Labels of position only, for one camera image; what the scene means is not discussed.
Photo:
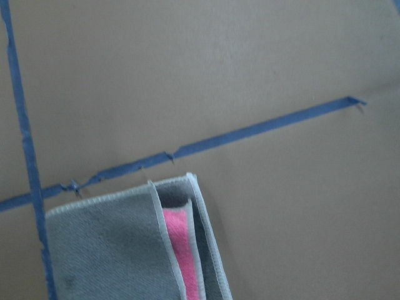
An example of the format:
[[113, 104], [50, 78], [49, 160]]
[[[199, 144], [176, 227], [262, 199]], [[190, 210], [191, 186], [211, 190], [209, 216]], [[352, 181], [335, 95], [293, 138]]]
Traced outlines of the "pink towel with white edge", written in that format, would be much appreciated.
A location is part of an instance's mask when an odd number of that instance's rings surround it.
[[231, 299], [196, 175], [46, 213], [59, 299]]

